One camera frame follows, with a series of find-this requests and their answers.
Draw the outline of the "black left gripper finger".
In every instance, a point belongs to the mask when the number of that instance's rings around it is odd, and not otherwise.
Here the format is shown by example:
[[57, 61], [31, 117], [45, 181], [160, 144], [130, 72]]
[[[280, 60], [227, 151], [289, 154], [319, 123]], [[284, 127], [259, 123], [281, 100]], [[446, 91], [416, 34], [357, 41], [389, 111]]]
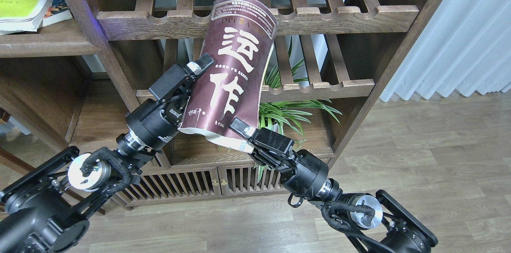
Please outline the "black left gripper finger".
[[190, 80], [200, 78], [206, 73], [206, 71], [215, 64], [215, 59], [211, 55], [205, 53], [201, 55], [197, 60], [188, 62], [187, 73]]

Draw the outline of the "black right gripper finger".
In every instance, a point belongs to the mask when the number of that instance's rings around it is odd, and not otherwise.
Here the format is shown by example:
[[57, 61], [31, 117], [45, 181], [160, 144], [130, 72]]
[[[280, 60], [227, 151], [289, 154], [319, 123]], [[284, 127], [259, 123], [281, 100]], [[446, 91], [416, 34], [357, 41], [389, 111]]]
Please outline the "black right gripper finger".
[[246, 124], [239, 118], [233, 119], [230, 124], [230, 129], [241, 136], [244, 140], [250, 140], [257, 131], [257, 128]]

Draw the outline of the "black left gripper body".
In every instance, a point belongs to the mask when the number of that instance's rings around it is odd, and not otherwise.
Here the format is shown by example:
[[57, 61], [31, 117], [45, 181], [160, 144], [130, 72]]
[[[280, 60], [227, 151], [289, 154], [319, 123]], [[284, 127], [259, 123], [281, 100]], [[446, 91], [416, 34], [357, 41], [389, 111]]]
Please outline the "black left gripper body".
[[150, 86], [156, 100], [145, 100], [126, 116], [129, 132], [117, 138], [120, 154], [155, 155], [177, 135], [184, 102], [197, 78], [194, 69], [198, 69], [195, 63], [192, 67], [174, 64]]

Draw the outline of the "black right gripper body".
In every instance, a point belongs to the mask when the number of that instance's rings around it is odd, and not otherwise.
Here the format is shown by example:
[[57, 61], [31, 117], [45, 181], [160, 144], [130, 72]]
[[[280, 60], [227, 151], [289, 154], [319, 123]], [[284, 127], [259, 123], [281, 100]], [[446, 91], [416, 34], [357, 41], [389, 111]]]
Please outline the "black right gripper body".
[[280, 184], [300, 201], [328, 202], [336, 200], [342, 190], [339, 183], [327, 178], [329, 167], [305, 149], [293, 150], [294, 140], [266, 128], [248, 128], [250, 154], [261, 166], [280, 173]]

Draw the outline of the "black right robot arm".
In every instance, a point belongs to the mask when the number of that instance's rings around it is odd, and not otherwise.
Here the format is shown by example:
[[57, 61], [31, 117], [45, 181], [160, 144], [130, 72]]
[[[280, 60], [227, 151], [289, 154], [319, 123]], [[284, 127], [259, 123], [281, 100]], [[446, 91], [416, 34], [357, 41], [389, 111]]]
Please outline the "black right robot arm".
[[360, 253], [429, 253], [438, 239], [385, 190], [374, 196], [343, 193], [338, 182], [328, 178], [326, 163], [307, 150], [294, 151], [294, 140], [266, 128], [257, 129], [236, 118], [230, 129], [254, 149], [259, 165], [280, 173], [280, 185], [298, 197], [294, 208], [307, 200], [325, 222], [346, 235]]

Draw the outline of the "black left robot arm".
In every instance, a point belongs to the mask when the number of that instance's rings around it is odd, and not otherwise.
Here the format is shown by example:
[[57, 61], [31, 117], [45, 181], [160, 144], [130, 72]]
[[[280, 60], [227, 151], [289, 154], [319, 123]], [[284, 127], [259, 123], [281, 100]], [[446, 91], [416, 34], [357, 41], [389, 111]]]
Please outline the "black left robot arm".
[[214, 64], [204, 54], [185, 66], [174, 64], [127, 115], [129, 132], [117, 148], [80, 154], [64, 149], [1, 191], [8, 216], [1, 222], [2, 253], [62, 253], [75, 246], [89, 218], [115, 193], [138, 184], [141, 168], [178, 133], [195, 81]]

